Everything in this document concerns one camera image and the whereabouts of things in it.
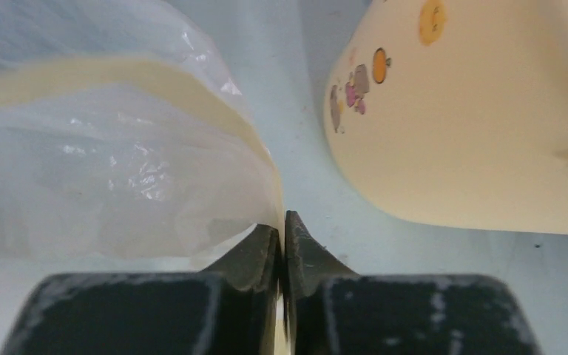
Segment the clear plastic bag yellow rim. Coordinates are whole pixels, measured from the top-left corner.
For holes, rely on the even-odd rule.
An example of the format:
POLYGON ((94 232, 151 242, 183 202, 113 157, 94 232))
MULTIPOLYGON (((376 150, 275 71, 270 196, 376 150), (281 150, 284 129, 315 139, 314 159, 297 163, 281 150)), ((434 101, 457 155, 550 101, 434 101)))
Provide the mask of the clear plastic bag yellow rim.
POLYGON ((0 1, 0 257, 188 257, 284 224, 213 41, 166 1, 0 1))

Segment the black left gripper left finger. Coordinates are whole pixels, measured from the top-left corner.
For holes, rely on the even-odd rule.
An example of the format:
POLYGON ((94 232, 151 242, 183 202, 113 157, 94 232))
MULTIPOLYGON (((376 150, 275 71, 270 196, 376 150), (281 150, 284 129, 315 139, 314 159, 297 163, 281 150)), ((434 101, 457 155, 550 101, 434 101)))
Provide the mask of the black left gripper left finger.
POLYGON ((272 354, 276 229, 256 226, 198 272, 54 274, 13 323, 3 354, 272 354))

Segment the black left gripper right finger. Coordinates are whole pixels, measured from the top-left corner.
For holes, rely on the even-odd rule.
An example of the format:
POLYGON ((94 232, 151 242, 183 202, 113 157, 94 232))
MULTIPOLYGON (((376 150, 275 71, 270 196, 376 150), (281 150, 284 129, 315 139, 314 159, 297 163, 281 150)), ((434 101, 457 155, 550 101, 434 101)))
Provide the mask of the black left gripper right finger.
POLYGON ((293 354, 540 354, 510 289, 482 274, 358 274, 285 217, 293 354))

